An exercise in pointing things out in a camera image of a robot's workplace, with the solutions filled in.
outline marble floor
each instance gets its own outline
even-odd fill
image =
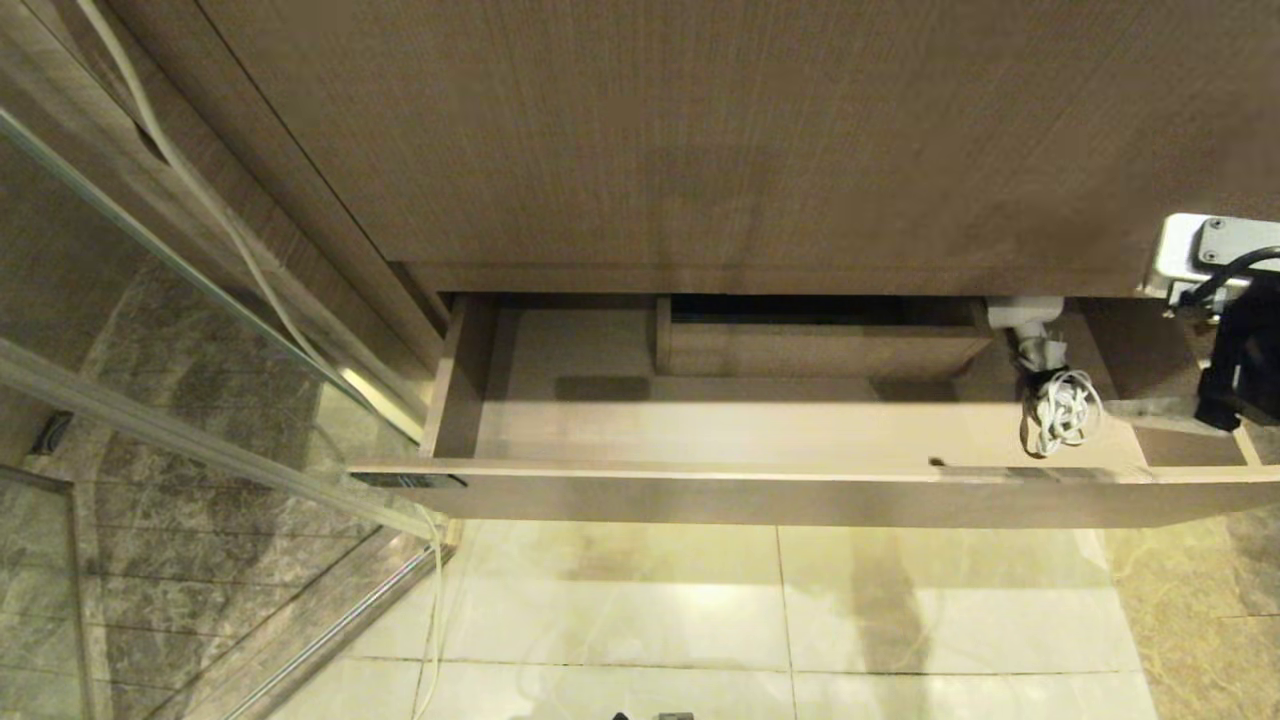
[[[411,720],[425,580],[274,720]],[[467,523],[426,717],[1155,719],[1092,530]]]
[[[335,480],[348,454],[413,451],[154,259],[77,369],[312,478]],[[202,674],[378,530],[84,418],[23,465],[74,483],[91,700],[114,720],[183,715]]]

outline glass panel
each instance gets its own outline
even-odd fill
[[[0,717],[87,717],[72,505],[0,466]]]
[[[31,147],[0,135],[0,338],[311,479],[342,483],[344,497],[365,493],[422,523],[420,506],[346,478],[346,464],[358,457],[413,456],[403,432],[242,305],[155,251],[141,231],[108,219],[35,161]],[[3,380],[0,464],[74,487],[74,559],[64,559],[63,575],[45,568],[49,577],[26,585],[4,575],[0,597],[9,612],[8,597],[18,592],[12,588],[29,585],[35,589],[24,592],[52,605],[50,598],[63,594],[74,600],[58,583],[78,579],[84,651],[77,657],[87,667],[95,714],[115,720],[148,717],[161,707],[164,716],[180,716],[197,675],[334,562],[383,536],[371,521],[106,424],[68,420],[61,409]],[[0,495],[0,539],[26,538],[35,519],[41,537],[59,536],[65,546],[67,496],[61,501],[56,525]],[[29,552],[5,544],[0,560],[13,557]],[[78,685],[56,684],[77,676],[52,664],[52,644],[36,652],[12,642],[29,633],[18,623],[0,626],[0,653],[13,656],[0,657],[0,669],[44,673],[47,682],[0,676],[0,697],[5,703],[59,698],[47,712],[15,705],[18,717],[79,717],[83,693],[72,692]],[[28,655],[44,665],[27,670]],[[9,716],[9,705],[0,707],[0,717]]]
[[[0,136],[0,337],[314,477],[413,442],[225,293],[152,255]],[[0,388],[0,461],[52,409]]]

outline shower enclosure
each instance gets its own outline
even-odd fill
[[[434,565],[411,414],[0,129],[0,716],[265,716]]]

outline electrical cord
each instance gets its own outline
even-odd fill
[[[253,282],[257,283],[259,290],[261,290],[262,296],[270,304],[271,309],[275,311],[276,316],[284,324],[284,328],[293,337],[293,341],[298,343],[298,347],[307,354],[311,360],[319,365],[334,382],[342,382],[342,375],[329,364],[320,352],[316,351],[315,346],[302,334],[302,331],[293,323],[293,318],[289,315],[288,310],[284,309],[284,304],[280,302],[279,296],[275,293],[275,288],[268,282],[265,273],[262,272],[259,259],[253,256],[252,250],[244,240],[246,233],[252,233],[247,228],[243,228],[243,220],[236,214],[236,211],[218,200],[216,192],[209,183],[200,177],[200,173],[191,165],[191,163],[183,156],[183,154],[173,145],[169,136],[165,135],[164,128],[160,124],[160,119],[156,117],[155,108],[151,105],[151,99],[147,96],[146,88],[142,86],[142,79],[138,76],[137,68],[133,61],[129,60],[129,55],[120,42],[120,38],[115,35],[106,17],[95,4],[93,0],[77,0],[81,12],[84,13],[93,31],[97,33],[99,38],[106,46],[108,53],[115,61],[116,68],[124,77],[124,83],[129,88],[129,95],[133,97],[133,102],[138,106],[138,113],[142,115],[143,129],[155,141],[156,147],[160,149],[160,154],[169,163],[169,167],[178,173],[179,179],[191,190],[191,192],[200,200],[201,205],[209,210],[214,218],[223,225],[227,234],[230,236],[232,243],[236,246],[237,252],[244,260],[248,266],[248,272],[253,275]],[[362,393],[352,387],[348,387],[351,392],[355,392],[355,397],[364,397]]]
[[[430,518],[428,518],[428,521],[431,525],[431,552],[435,555],[435,600],[431,602],[431,687],[426,692],[426,698],[422,701],[421,707],[413,714],[413,720],[422,720],[426,710],[431,707],[431,701],[435,700],[435,688],[440,684],[440,639],[444,635],[444,559],[440,557],[444,542],[440,539],[440,529],[435,525],[435,521]]]
[[[1226,284],[1226,281],[1240,274],[1242,270],[1248,269],[1252,265],[1262,263],[1265,260],[1280,260],[1280,245],[1272,245],[1270,247],[1260,247],[1257,250],[1251,250],[1244,255],[1240,255],[1235,260],[1231,260],[1226,265],[1222,265],[1208,277],[1207,281],[1199,283],[1198,286],[1183,291],[1183,295],[1178,299],[1178,305],[1180,307],[1189,307],[1192,305],[1199,305],[1208,296],[1217,292],[1217,288]]]
[[[191,192],[200,200],[200,202],[209,210],[214,218],[223,225],[227,234],[230,236],[232,243],[236,246],[237,252],[244,260],[248,266],[250,274],[253,275],[253,282],[257,283],[259,290],[262,291],[262,296],[266,299],[268,304],[280,318],[285,329],[293,337],[293,341],[298,343],[298,347],[307,354],[311,360],[321,368],[334,382],[343,382],[342,375],[329,364],[324,356],[316,351],[315,346],[302,334],[302,331],[293,323],[293,318],[285,310],[284,304],[280,301],[279,296],[275,293],[275,288],[268,282],[266,274],[262,272],[261,264],[257,258],[253,256],[252,250],[246,241],[246,234],[252,231],[243,227],[243,220],[236,214],[236,211],[221,202],[218,199],[216,192],[200,177],[200,173],[187,161],[182,152],[170,142],[169,136],[165,135],[164,128],[160,124],[159,118],[155,114],[155,108],[151,105],[151,100],[142,86],[142,79],[138,77],[137,68],[129,60],[128,53],[124,50],[124,45],[120,44],[120,38],[115,35],[115,31],[108,23],[106,17],[97,8],[93,0],[77,0],[81,12],[84,13],[93,31],[102,40],[106,46],[108,53],[115,61],[116,68],[120,74],[124,76],[124,82],[129,88],[129,94],[133,96],[134,104],[138,106],[138,111],[142,115],[143,129],[155,141],[156,147],[160,149],[160,154],[169,163],[169,167],[178,173],[179,179],[191,190]],[[356,388],[347,384],[348,389],[355,393],[353,397],[358,397],[364,404],[376,413],[364,393],[358,392]],[[426,700],[422,707],[415,714],[413,720],[420,720],[426,710],[431,705],[431,700],[435,697],[435,688],[439,685],[440,679],[440,660],[442,660],[442,644],[440,635],[444,633],[443,628],[443,607],[444,607],[444,559],[442,553],[444,551],[444,542],[440,538],[440,529],[436,527],[434,520],[429,519],[431,527],[431,552],[435,555],[435,600],[431,606],[431,637],[433,637],[433,656],[434,656],[434,669],[431,673],[431,687],[426,694]]]

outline white cable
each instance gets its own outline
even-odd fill
[[[178,151],[178,149],[169,141],[169,136],[165,135],[164,128],[160,126],[159,118],[156,118],[155,109],[151,106],[151,100],[147,97],[147,92],[142,86],[142,79],[138,77],[137,68],[133,61],[129,60],[128,53],[124,50],[124,45],[120,44],[120,38],[111,29],[110,23],[102,15],[102,12],[97,8],[93,0],[78,0],[81,10],[88,18],[91,26],[97,32],[102,44],[106,45],[108,53],[115,61],[116,68],[119,68],[120,74],[124,76],[124,83],[129,88],[129,94],[133,96],[133,102],[138,106],[138,111],[142,114],[142,126],[147,135],[155,141],[156,146],[160,149],[160,154],[164,155],[165,160],[169,161],[169,167],[178,173],[178,177],[187,184],[191,192],[200,200],[200,202],[209,210],[218,222],[230,236],[232,243],[239,252],[244,264],[248,265],[248,272],[253,275],[253,281],[257,287],[262,291],[264,297],[266,297],[268,304],[275,310],[275,314],[280,318],[284,328],[293,337],[298,347],[307,354],[311,360],[325,370],[330,377],[339,378],[340,375],[334,370],[334,368],[325,360],[311,342],[302,334],[302,332],[293,324],[293,319],[289,313],[284,309],[284,304],[275,295],[275,290],[266,281],[266,275],[262,273],[257,259],[250,250],[248,243],[244,241],[244,232],[252,232],[243,229],[243,222],[236,214],[236,211],[218,200],[216,192],[200,177],[200,173],[187,161],[187,159]]]
[[[1029,373],[1057,369],[1036,388],[1036,397],[1027,406],[1029,419],[1038,428],[1038,442],[1032,452],[1048,457],[1064,445],[1084,445],[1097,433],[1106,415],[1093,379],[1083,370],[1066,369],[1066,343],[1050,338],[1043,324],[1019,325],[1014,334],[1018,337],[1018,363]]]
[[[422,701],[422,706],[413,714],[413,720],[422,720],[422,716],[426,715],[426,708],[431,707],[431,700],[435,698],[435,688],[440,684],[440,638],[444,635],[444,560],[440,557],[440,553],[444,550],[444,543],[440,541],[440,529],[435,527],[435,521],[433,520],[430,524],[434,543],[431,552],[435,555],[435,600],[431,603],[431,688],[426,692],[426,700]]]
[[[1093,388],[1089,374],[1084,370],[1060,370],[1041,386],[1036,396],[1034,419],[1039,425],[1037,455],[1047,457],[1064,445],[1084,445],[1097,429],[1087,430],[1093,416],[1098,418],[1097,424],[1102,423],[1102,398]]]
[[[124,82],[129,88],[129,94],[133,96],[134,104],[138,106],[138,111],[142,114],[142,126],[147,135],[155,141],[156,146],[160,149],[160,154],[164,155],[165,160],[169,161],[169,167],[178,173],[178,177],[187,184],[191,192],[200,200],[209,213],[218,219],[218,222],[230,236],[232,243],[239,252],[244,264],[248,266],[248,272],[253,275],[253,282],[262,291],[262,296],[275,310],[275,314],[280,318],[280,322],[288,329],[289,334],[298,343],[311,360],[324,369],[332,378],[340,380],[342,375],[329,364],[328,360],[321,356],[311,342],[302,334],[302,331],[293,324],[293,319],[289,313],[284,309],[284,304],[275,295],[275,290],[271,283],[266,281],[266,275],[262,273],[262,268],[257,259],[253,256],[252,250],[244,240],[246,233],[252,233],[248,228],[243,227],[243,220],[236,214],[225,202],[218,199],[216,192],[200,177],[200,173],[187,161],[182,152],[169,141],[169,136],[165,135],[164,128],[160,126],[160,120],[155,114],[155,109],[151,105],[151,100],[147,96],[146,90],[142,86],[142,79],[138,77],[137,68],[134,68],[133,61],[129,60],[128,53],[124,50],[124,45],[120,44],[120,38],[111,29],[110,23],[102,15],[101,10],[93,3],[93,0],[78,0],[81,10],[88,18],[91,26],[97,32],[102,44],[106,45],[108,53],[115,61],[116,68],[119,68],[120,74],[124,76]],[[431,700],[435,697],[435,688],[439,685],[440,680],[440,659],[442,659],[442,644],[440,638],[444,634],[443,628],[443,609],[444,609],[444,559],[442,553],[444,551],[444,542],[440,538],[440,529],[436,527],[435,521],[430,523],[433,546],[431,552],[435,555],[435,601],[431,606],[431,638],[433,638],[433,651],[434,651],[434,669],[431,671],[431,687],[426,693],[426,700],[422,702],[422,707],[413,715],[413,720],[421,720],[422,715],[431,706]]]

